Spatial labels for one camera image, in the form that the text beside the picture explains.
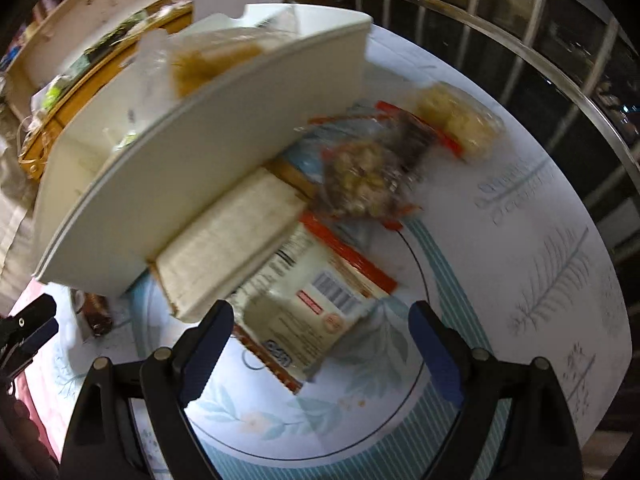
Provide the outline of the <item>small brown chocolate packet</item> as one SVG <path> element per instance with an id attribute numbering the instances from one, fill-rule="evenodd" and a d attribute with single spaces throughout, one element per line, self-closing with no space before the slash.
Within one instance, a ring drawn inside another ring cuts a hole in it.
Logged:
<path id="1" fill-rule="evenodd" d="M 110 305 L 104 296 L 73 289 L 72 299 L 81 327 L 90 330 L 92 336 L 103 337 L 113 329 Z"/>

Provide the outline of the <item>beige wafer bar pack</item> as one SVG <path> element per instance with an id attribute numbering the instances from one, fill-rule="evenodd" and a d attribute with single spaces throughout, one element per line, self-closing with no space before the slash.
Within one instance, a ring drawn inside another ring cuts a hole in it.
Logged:
<path id="1" fill-rule="evenodd" d="M 218 197 L 150 263 L 172 315 L 201 321 L 288 239 L 306 206 L 264 168 Z"/>

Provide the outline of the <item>red white biscuit packet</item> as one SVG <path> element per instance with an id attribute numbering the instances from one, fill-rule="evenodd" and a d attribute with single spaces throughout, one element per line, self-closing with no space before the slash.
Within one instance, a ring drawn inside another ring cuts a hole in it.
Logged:
<path id="1" fill-rule="evenodd" d="M 292 393 L 397 282 L 314 214 L 228 297 L 233 335 Z"/>

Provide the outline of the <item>red mixed nuts packet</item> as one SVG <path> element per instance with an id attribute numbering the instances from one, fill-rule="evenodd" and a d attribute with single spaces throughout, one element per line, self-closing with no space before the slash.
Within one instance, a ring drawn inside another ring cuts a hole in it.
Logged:
<path id="1" fill-rule="evenodd" d="M 314 118 L 285 159 L 314 186 L 323 217 L 392 223 L 416 209 L 410 193 L 434 148 L 463 154 L 459 141 L 380 101 L 367 113 Z"/>

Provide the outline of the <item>yellow cookies clear bag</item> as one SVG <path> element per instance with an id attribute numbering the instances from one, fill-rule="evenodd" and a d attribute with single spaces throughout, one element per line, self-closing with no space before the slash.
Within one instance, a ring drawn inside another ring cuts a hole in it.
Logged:
<path id="1" fill-rule="evenodd" d="M 468 92 L 439 81 L 416 92 L 416 116 L 442 133 L 466 159 L 485 157 L 506 131 L 503 121 Z"/>

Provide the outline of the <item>brown cake clear pack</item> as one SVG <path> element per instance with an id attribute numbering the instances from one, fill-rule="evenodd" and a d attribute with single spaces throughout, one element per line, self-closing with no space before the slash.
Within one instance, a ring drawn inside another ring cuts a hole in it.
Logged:
<path id="1" fill-rule="evenodd" d="M 239 27 L 186 36 L 153 30 L 141 38 L 134 72 L 146 102 L 177 101 L 233 67 L 298 38 L 294 30 Z"/>

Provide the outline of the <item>white printed tablecloth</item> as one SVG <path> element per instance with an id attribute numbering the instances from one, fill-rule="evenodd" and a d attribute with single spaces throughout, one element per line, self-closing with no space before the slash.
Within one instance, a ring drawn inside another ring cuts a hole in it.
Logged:
<path id="1" fill-rule="evenodd" d="M 204 396 L 186 410 L 205 451 L 225 479 L 419 478 L 456 410 L 436 393 L 410 341 L 408 307 L 424 297 L 418 263 L 434 310 L 471 347 L 509 361 L 551 361 L 584 445 L 632 349 L 623 293 L 587 209 L 529 132 L 435 55 L 373 27 L 366 59 L 364 102 L 400 105 L 411 87 L 444 80 L 500 116 L 505 135 L 474 162 L 434 150 L 413 195 L 415 216 L 399 233 L 372 226 L 356 238 L 400 286 L 297 396 L 229 341 Z M 93 359 L 137 360 L 173 344 L 187 325 L 170 319 L 149 274 L 117 304 L 115 333 L 104 342 L 82 341 L 67 287 L 42 291 L 59 301 L 61 330 L 26 382 L 60 452 Z"/>

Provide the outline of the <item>wooden desk with drawers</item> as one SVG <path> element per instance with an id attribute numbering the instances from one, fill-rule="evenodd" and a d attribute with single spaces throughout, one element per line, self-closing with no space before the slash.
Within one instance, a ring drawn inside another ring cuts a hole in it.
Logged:
<path id="1" fill-rule="evenodd" d="M 42 124 L 26 136 L 18 153 L 18 164 L 29 180 L 41 179 L 51 148 L 65 127 L 134 60 L 140 37 L 154 29 L 165 29 L 168 34 L 180 32 L 192 23 L 192 14 L 191 3 L 160 10 L 150 24 L 140 24 L 133 34 L 118 40 L 56 101 Z"/>

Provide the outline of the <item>white plastic organizer box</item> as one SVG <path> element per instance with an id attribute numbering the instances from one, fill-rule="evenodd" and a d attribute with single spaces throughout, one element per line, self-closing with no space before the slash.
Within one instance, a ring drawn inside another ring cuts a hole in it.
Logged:
<path id="1" fill-rule="evenodd" d="M 235 181 L 309 118 L 359 98 L 369 15 L 298 4 L 298 35 L 180 101 L 137 65 L 109 82 L 50 151 L 35 206 L 36 280 L 122 294 Z"/>

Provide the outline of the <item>green tissue pack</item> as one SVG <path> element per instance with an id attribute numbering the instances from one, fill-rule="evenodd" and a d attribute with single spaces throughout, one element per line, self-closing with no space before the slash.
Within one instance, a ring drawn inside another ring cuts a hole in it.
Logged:
<path id="1" fill-rule="evenodd" d="M 67 91 L 68 83 L 62 79 L 59 79 L 55 82 L 51 82 L 46 89 L 46 93 L 44 94 L 42 108 L 46 112 L 50 112 L 53 107 L 55 107 L 56 103 L 64 96 Z"/>

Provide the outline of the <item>wooden bookshelf hutch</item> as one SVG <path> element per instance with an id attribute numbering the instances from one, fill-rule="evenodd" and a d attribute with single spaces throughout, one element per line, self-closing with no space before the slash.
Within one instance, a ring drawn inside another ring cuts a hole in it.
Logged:
<path id="1" fill-rule="evenodd" d="M 154 4 L 190 0 L 64 0 L 37 25 L 9 64 L 9 109 L 22 120 L 30 100 L 51 79 L 67 70 L 82 52 L 130 15 Z"/>

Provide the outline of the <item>metal window security bars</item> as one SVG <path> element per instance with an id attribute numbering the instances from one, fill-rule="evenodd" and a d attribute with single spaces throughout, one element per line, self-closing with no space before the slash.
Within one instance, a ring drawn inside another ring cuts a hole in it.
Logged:
<path id="1" fill-rule="evenodd" d="M 572 102 L 570 112 L 563 119 L 559 130 L 554 137 L 549 140 L 548 148 L 552 150 L 561 141 L 565 130 L 570 126 L 570 121 L 577 116 L 583 114 L 593 124 L 602 138 L 608 142 L 616 157 L 620 160 L 620 166 L 612 171 L 586 198 L 585 205 L 592 208 L 601 200 L 610 194 L 623 178 L 629 178 L 634 186 L 639 185 L 639 148 L 634 146 L 630 148 L 618 129 L 615 128 L 612 120 L 606 116 L 601 107 L 598 107 L 593 99 L 590 98 L 591 92 L 596 88 L 599 77 L 603 74 L 605 64 L 612 52 L 615 39 L 620 32 L 620 23 L 616 18 L 611 18 L 606 26 L 605 34 L 602 38 L 600 50 L 591 72 L 582 84 L 576 82 L 567 76 L 558 66 L 553 64 L 548 58 L 545 58 L 540 52 L 533 48 L 533 42 L 536 37 L 537 29 L 544 14 L 544 7 L 547 0 L 534 0 L 533 9 L 530 11 L 529 22 L 526 28 L 526 34 L 523 38 L 518 38 L 510 34 L 507 30 L 500 26 L 484 20 L 477 14 L 480 0 L 468 0 L 468 4 L 464 9 L 460 6 L 447 2 L 445 0 L 402 0 L 413 3 L 419 7 L 419 16 L 416 19 L 416 32 L 420 34 L 423 29 L 423 18 L 426 10 L 437 12 L 451 18 L 452 20 L 464 26 L 464 32 L 461 38 L 458 60 L 462 61 L 466 44 L 468 43 L 469 33 L 475 30 L 480 34 L 494 40 L 500 46 L 511 51 L 516 56 L 513 70 L 509 76 L 508 84 L 504 88 L 503 99 L 510 98 L 512 89 L 518 79 L 518 70 L 523 65 L 532 66 L 534 70 L 546 77 L 550 84 L 553 84 L 562 92 L 564 96 Z M 361 6 L 361 0 L 356 0 L 356 6 Z M 384 0 L 383 21 L 388 21 L 390 14 L 390 0 Z"/>

